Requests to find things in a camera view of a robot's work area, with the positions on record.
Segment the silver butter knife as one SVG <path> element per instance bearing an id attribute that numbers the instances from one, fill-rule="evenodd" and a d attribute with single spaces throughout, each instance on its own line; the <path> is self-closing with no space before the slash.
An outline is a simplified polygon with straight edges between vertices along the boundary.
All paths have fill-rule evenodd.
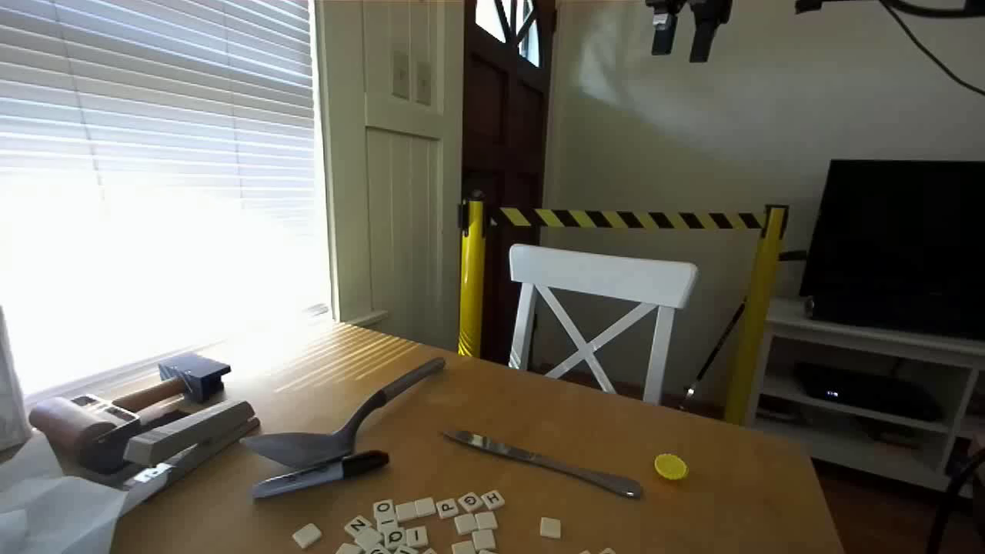
<path id="1" fill-rule="evenodd" d="M 499 458 L 509 458 L 509 463 L 521 463 L 521 466 L 533 466 L 533 469 L 545 469 L 545 471 L 553 471 L 553 473 L 567 473 L 572 481 L 582 481 L 582 482 L 591 482 L 603 492 L 612 492 L 618 500 L 642 500 L 642 486 L 631 478 L 622 478 L 622 473 L 605 473 L 605 471 L 595 471 L 595 469 L 579 469 L 579 466 L 567 466 L 559 458 L 549 458 L 543 454 L 528 454 L 528 450 L 521 450 L 521 447 L 512 447 L 512 443 L 499 443 L 493 438 L 482 438 L 478 430 L 462 430 L 462 429 L 453 429 L 453 430 L 440 430 L 445 440 L 459 443 L 459 447 L 467 447 L 467 450 L 478 450 L 478 454 L 485 454 L 485 455 L 499 455 Z"/>

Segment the white scrabble tile pile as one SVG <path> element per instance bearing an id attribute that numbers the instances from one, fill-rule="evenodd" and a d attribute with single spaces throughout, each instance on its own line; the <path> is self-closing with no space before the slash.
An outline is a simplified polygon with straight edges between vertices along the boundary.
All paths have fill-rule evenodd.
<path id="1" fill-rule="evenodd" d="M 499 491 L 462 497 L 374 500 L 366 515 L 351 517 L 334 554 L 440 554 L 438 523 L 448 526 L 448 554 L 494 554 Z"/>

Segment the lone scrabble tile right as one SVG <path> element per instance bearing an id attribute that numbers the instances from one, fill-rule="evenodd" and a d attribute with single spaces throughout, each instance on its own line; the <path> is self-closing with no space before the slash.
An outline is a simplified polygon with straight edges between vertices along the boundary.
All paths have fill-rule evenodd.
<path id="1" fill-rule="evenodd" d="M 564 539 L 564 523 L 557 517 L 537 517 L 543 539 Z"/>

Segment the lone white scrabble tile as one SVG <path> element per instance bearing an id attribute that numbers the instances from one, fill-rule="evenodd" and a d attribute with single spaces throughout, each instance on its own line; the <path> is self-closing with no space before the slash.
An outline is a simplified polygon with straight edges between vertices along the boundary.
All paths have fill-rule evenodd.
<path id="1" fill-rule="evenodd" d="M 321 526 L 315 526 L 315 523 L 305 523 L 305 526 L 297 526 L 295 534 L 293 534 L 293 542 L 297 546 L 297 548 L 310 548 L 315 542 L 321 542 Z"/>

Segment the dark wooden door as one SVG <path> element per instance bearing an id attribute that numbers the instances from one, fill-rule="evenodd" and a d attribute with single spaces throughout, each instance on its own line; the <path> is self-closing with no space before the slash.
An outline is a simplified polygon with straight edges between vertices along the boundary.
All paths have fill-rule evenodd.
<path id="1" fill-rule="evenodd" d="M 537 205 L 545 184 L 553 0 L 466 0 L 462 197 Z"/>

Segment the black yellow barrier tape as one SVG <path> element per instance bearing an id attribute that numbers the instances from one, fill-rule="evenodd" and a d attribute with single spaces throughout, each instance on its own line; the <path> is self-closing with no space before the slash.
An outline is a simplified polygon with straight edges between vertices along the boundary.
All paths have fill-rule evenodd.
<path id="1" fill-rule="evenodd" d="M 759 214 L 634 214 L 634 209 L 549 209 L 493 205 L 485 225 L 499 227 L 582 227 L 582 231 L 759 231 Z"/>

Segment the black television screen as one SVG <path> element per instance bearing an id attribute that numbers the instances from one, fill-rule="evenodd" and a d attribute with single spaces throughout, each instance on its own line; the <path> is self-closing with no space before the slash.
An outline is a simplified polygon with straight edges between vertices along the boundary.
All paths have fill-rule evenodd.
<path id="1" fill-rule="evenodd" d="M 814 321 L 985 335 L 985 163 L 835 160 L 800 300 Z"/>

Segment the black device on shelf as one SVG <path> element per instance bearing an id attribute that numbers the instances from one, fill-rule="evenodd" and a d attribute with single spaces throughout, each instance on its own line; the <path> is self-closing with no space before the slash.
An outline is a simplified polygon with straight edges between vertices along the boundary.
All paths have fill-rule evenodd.
<path id="1" fill-rule="evenodd" d="M 791 368 L 793 383 L 820 399 L 938 422 L 943 406 L 918 386 L 890 380 L 890 375 L 867 375 L 850 374 L 820 362 L 796 362 Z"/>

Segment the white tv stand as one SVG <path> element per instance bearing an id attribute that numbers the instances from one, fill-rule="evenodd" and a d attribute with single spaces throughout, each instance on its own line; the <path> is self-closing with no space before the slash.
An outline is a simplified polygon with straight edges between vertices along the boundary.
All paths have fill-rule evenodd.
<path id="1" fill-rule="evenodd" d="M 744 422 L 814 463 L 927 491 L 981 433 L 985 344 L 811 321 L 772 303 Z"/>

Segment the yellow round cap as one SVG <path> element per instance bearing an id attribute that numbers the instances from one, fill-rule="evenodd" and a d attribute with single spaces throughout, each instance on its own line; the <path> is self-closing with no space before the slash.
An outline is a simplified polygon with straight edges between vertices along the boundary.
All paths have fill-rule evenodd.
<path id="1" fill-rule="evenodd" d="M 686 466 L 680 455 L 673 455 L 673 454 L 657 454 L 657 455 L 651 458 L 651 471 L 654 471 L 661 481 L 668 481 L 668 482 L 680 482 L 680 481 L 689 478 L 689 466 Z"/>

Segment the white window blinds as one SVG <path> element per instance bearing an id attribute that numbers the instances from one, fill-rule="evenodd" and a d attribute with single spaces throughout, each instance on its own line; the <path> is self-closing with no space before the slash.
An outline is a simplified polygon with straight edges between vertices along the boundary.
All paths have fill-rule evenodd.
<path id="1" fill-rule="evenodd" d="M 310 0 L 0 0 L 23 388 L 328 303 Z"/>

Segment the blue headed hammer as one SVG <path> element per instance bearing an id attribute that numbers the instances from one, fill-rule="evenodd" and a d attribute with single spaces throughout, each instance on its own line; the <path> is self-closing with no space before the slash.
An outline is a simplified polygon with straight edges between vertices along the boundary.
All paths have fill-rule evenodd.
<path id="1" fill-rule="evenodd" d="M 178 355 L 178 356 L 160 360 L 156 368 L 160 368 L 156 386 L 118 397 L 118 406 L 138 413 L 176 393 L 195 403 L 209 403 L 224 391 L 224 375 L 230 374 L 226 362 L 203 355 Z"/>

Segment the grey stapler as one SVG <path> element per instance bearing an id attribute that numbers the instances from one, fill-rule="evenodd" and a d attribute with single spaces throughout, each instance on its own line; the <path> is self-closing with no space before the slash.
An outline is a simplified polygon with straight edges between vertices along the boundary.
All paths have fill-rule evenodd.
<path id="1" fill-rule="evenodd" d="M 257 417 L 245 399 L 224 399 L 134 433 L 124 450 L 124 458 L 138 466 L 138 473 L 124 482 L 124 508 L 133 512 L 149 502 L 153 492 L 191 473 L 256 429 Z"/>

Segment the white plastic bag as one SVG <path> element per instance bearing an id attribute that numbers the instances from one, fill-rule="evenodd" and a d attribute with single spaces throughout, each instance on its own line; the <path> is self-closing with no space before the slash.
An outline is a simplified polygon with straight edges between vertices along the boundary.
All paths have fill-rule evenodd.
<path id="1" fill-rule="evenodd" d="M 66 478 L 28 429 L 0 312 L 0 554 L 110 554 L 121 508 L 121 492 Z"/>

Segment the yellow safety post right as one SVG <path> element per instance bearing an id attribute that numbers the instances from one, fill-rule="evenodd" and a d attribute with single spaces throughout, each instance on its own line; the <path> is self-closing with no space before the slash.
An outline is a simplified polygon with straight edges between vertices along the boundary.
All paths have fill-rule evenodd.
<path id="1" fill-rule="evenodd" d="M 759 243 L 752 266 L 752 281 L 744 294 L 744 313 L 736 340 L 736 356 L 731 374 L 726 386 L 726 409 L 722 417 L 736 424 L 744 422 L 752 388 L 754 388 L 754 368 L 759 360 L 759 343 L 766 328 L 772 283 L 776 283 L 776 266 L 781 248 L 789 209 L 772 202 L 763 220 Z"/>

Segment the black handled small knife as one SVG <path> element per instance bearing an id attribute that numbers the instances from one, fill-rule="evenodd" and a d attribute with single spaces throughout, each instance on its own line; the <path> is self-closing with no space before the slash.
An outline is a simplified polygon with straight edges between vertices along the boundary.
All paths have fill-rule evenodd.
<path id="1" fill-rule="evenodd" d="M 289 473 L 263 478 L 260 482 L 256 482 L 249 491 L 249 500 L 253 502 L 263 502 L 263 500 L 276 500 L 276 497 L 289 497 L 289 492 L 300 492 L 300 491 L 315 491 L 315 486 L 364 478 L 364 473 L 372 473 L 372 471 L 383 469 L 387 463 L 391 463 L 391 455 L 380 454 L 380 450 L 353 454 L 353 455 L 346 455 L 338 463 L 326 463 L 326 466 L 316 466 L 316 469 L 308 469 L 308 471 L 289 471 Z"/>

